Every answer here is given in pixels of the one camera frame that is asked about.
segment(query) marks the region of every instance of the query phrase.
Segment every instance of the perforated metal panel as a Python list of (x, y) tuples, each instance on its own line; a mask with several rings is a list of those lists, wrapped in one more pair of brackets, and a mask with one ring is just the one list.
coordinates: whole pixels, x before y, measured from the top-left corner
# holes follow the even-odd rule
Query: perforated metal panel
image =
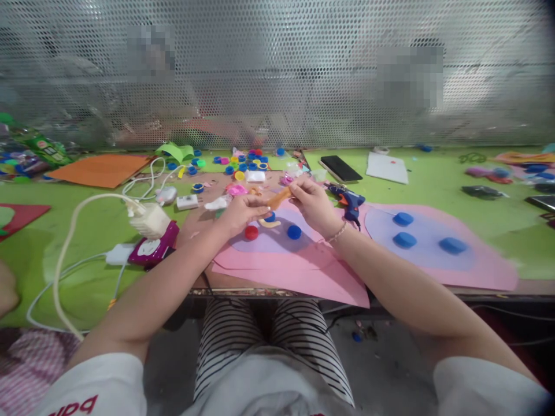
[(542, 1), (0, 5), (0, 110), (62, 142), (553, 140), (555, 36)]

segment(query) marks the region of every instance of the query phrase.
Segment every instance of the white shirt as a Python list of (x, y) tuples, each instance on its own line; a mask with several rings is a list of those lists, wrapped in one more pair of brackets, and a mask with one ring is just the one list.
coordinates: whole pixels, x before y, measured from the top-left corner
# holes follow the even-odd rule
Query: white shirt
[[(318, 373), (279, 348), (250, 350), (223, 371), (183, 416), (360, 414)], [(33, 415), (146, 415), (142, 376), (143, 366), (133, 355), (91, 358), (54, 383)], [(541, 414), (551, 398), (540, 385), (513, 370), (468, 357), (440, 362), (434, 384), (441, 416)]]

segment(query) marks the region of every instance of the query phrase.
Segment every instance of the black smartphone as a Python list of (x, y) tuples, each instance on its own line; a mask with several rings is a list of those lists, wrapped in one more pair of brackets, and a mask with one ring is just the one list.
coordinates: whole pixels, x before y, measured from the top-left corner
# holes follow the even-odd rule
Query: black smartphone
[(339, 156), (322, 156), (320, 158), (320, 165), (340, 182), (355, 182), (362, 179), (362, 176)]
[(549, 212), (555, 212), (555, 195), (529, 196), (526, 202)]

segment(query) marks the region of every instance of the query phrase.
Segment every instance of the sleeve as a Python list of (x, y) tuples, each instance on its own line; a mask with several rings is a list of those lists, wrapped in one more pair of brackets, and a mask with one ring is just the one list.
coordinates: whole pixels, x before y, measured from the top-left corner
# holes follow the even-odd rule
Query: sleeve
[(34, 416), (146, 415), (143, 365), (131, 354), (99, 355), (75, 366), (48, 390)]
[(450, 357), (434, 370), (439, 416), (541, 415), (552, 400), (542, 386), (513, 370), (470, 357)]

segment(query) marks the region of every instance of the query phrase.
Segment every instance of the table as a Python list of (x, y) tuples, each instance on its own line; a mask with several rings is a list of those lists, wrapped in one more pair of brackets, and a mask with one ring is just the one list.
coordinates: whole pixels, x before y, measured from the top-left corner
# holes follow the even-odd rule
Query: table
[[(368, 149), (341, 149), (306, 151), (306, 159), (313, 169), (319, 168), (318, 160), (323, 155), (336, 154), (342, 157), (364, 179), (350, 185), (355, 192), (375, 203), (413, 203), (430, 205), (463, 220), (484, 241), (500, 250), (514, 261), (518, 267), (521, 282), (515, 292), (502, 294), (514, 298), (555, 295), (555, 232), (538, 218), (542, 210), (525, 203), (526, 196), (537, 192), (525, 185), (498, 185), (486, 179), (475, 179), (464, 175), (469, 165), (461, 165), (460, 154), (478, 151), (493, 157), (514, 148), (446, 148), (425, 153), (415, 148), (393, 149), (391, 155), (405, 160), (410, 169), (409, 185), (396, 184), (381, 179), (364, 176)], [(517, 148), (523, 153), (538, 153), (538, 148)], [(206, 171), (222, 172), (223, 167), (214, 165), (214, 156), (229, 156), (229, 152), (204, 152), (208, 164)], [(293, 159), (270, 158), (274, 170), (284, 169)], [(483, 201), (462, 193), (462, 185), (485, 184), (502, 189), (510, 195), (496, 201)], [(190, 185), (173, 183), (178, 194), (190, 193)], [(137, 188), (140, 195), (145, 188)], [(82, 187), (67, 183), (30, 183), (0, 185), (0, 202), (19, 204), (52, 205), (52, 209), (26, 228), (0, 243), (0, 258), (12, 269), (18, 279), (21, 304), (8, 314), (0, 325), (29, 326), (25, 314), (30, 303), (54, 276), (54, 268), (61, 245), (69, 228), (69, 219), (78, 203), (92, 195), (106, 190)], [(120, 193), (121, 188), (114, 190)], [(138, 235), (128, 225), (127, 213), (122, 202), (106, 198), (86, 206), (78, 220), (77, 230), (66, 255), (65, 264), (71, 265), (83, 258), (111, 250), (115, 244), (136, 242)], [(177, 211), (175, 204), (165, 208), (168, 215), (181, 224), (187, 211)], [(119, 266), (108, 266), (102, 259), (86, 263), (75, 270), (60, 287), (61, 303), (68, 317), (78, 328), (91, 328), (105, 314), (116, 284)], [(136, 266), (126, 269), (120, 293), (132, 284), (143, 272)], [(213, 284), (214, 288), (231, 294), (289, 295), (263, 285), (235, 278)], [(193, 294), (203, 294), (205, 287), (199, 280)], [(452, 288), (460, 296), (495, 296), (491, 291), (466, 288)], [(46, 325), (61, 327), (51, 300), (51, 292), (46, 292), (34, 310), (34, 317)]]

